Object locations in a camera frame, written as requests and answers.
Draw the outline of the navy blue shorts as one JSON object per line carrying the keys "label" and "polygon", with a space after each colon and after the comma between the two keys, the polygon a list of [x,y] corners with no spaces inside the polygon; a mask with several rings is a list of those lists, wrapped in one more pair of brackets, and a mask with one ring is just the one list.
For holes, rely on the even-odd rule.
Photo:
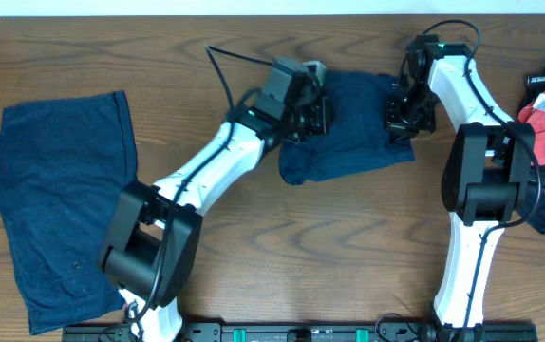
{"label": "navy blue shorts", "polygon": [[416,160],[411,141],[385,129],[386,101],[397,78],[360,71],[330,71],[323,93],[333,122],[329,133],[283,142],[279,173],[289,185],[327,181]]}

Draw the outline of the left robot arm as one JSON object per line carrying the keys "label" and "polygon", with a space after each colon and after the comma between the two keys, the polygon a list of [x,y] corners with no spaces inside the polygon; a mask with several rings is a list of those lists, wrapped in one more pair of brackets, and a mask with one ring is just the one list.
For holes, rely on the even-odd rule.
{"label": "left robot arm", "polygon": [[262,87],[230,102],[219,130],[180,169],[120,193],[98,253],[98,267],[126,302],[125,321],[102,341],[173,341],[183,320],[177,298],[192,272],[207,212],[281,142],[329,130],[319,61],[277,57]]}

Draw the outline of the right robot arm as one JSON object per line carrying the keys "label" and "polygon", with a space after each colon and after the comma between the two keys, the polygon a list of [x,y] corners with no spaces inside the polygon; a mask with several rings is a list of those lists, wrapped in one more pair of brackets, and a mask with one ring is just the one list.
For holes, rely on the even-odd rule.
{"label": "right robot arm", "polygon": [[474,54],[465,43],[416,36],[386,105],[385,129],[396,137],[434,132],[437,105],[456,131],[441,180],[451,240],[433,302],[437,341],[511,341],[530,333],[485,324],[483,296],[499,238],[526,200],[535,133],[498,108]]}

